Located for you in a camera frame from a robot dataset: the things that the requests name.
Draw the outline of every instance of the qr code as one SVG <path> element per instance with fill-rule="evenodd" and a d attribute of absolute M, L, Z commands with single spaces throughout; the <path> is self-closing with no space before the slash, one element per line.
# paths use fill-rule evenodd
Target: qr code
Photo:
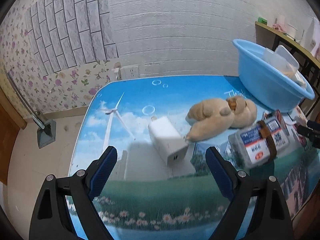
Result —
<path fill-rule="evenodd" d="M 275 141 L 276 141 L 276 143 L 279 143 L 282 141 L 282 137 L 281 137 L 280 132 L 275 134 Z"/>
<path fill-rule="evenodd" d="M 260 149 L 261 149 L 260 143 L 258 143 L 258 144 L 256 144 L 256 145 L 253 145 L 253 146 L 251 147 L 251 151 L 252 151 L 252 152 L 258 151 L 258 150 L 260 150 Z"/>
<path fill-rule="evenodd" d="M 270 123 L 268 123 L 268 126 L 269 126 L 271 131 L 274 131 L 274 130 L 279 128 L 279 125 L 278 125 L 276 120 L 273 120 Z"/>

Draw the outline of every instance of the floor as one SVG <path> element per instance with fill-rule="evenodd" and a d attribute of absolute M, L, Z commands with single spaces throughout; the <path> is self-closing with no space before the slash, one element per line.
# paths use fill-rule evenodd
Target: floor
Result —
<path fill-rule="evenodd" d="M 4 187 L 6 214 L 17 232 L 25 239 L 33 207 L 45 177 L 68 175 L 73 148 L 84 115 L 56 119 L 56 141 L 39 149 L 37 125 L 28 123 L 20 130 L 10 160 L 8 186 Z"/>

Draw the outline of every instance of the wind turbine print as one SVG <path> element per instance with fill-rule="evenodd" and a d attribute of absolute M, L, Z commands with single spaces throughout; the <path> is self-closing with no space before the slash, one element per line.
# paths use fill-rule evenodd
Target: wind turbine print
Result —
<path fill-rule="evenodd" d="M 116 104 L 115 108 L 105 108 L 105 109 L 100 109 L 101 111 L 104 111 L 105 114 L 109 114 L 109 121 L 107 124 L 107 130 L 106 130 L 106 135 L 104 137 L 104 142 L 103 142 L 103 149 L 102 152 L 105 151 L 105 149 L 107 149 L 107 147 L 109 146 L 109 137 L 110 137 L 110 131 L 111 131 L 111 124 L 112 124 L 112 119 L 113 119 L 113 114 L 116 114 L 116 117 L 119 119 L 120 123 L 123 125 L 123 127 L 127 130 L 127 132 L 133 137 L 133 139 L 135 139 L 134 135 L 132 134 L 132 132 L 129 130 L 129 128 L 125 125 L 124 121 L 121 118 L 121 115 L 118 112 L 118 105 L 120 103 L 121 98 L 120 97 L 118 103 Z"/>

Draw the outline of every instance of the power socket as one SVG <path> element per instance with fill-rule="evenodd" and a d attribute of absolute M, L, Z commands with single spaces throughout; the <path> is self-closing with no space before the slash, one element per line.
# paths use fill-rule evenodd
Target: power socket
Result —
<path fill-rule="evenodd" d="M 121 73 L 122 80 L 135 79 L 140 77 L 138 65 L 129 65 L 129 66 L 122 67 L 120 69 L 120 73 Z"/>

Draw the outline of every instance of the plush toy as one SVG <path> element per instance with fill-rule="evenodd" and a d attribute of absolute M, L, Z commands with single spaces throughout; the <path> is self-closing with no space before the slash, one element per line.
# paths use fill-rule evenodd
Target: plush toy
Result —
<path fill-rule="evenodd" d="M 227 102 L 235 114 L 235 119 L 230 127 L 244 128 L 253 124 L 257 118 L 257 106 L 250 99 L 241 96 L 227 98 Z"/>
<path fill-rule="evenodd" d="M 227 100 L 212 98 L 193 105 L 187 117 L 195 119 L 186 139 L 196 142 L 214 137 L 228 128 L 251 125 L 257 118 L 257 107 L 241 96 Z"/>

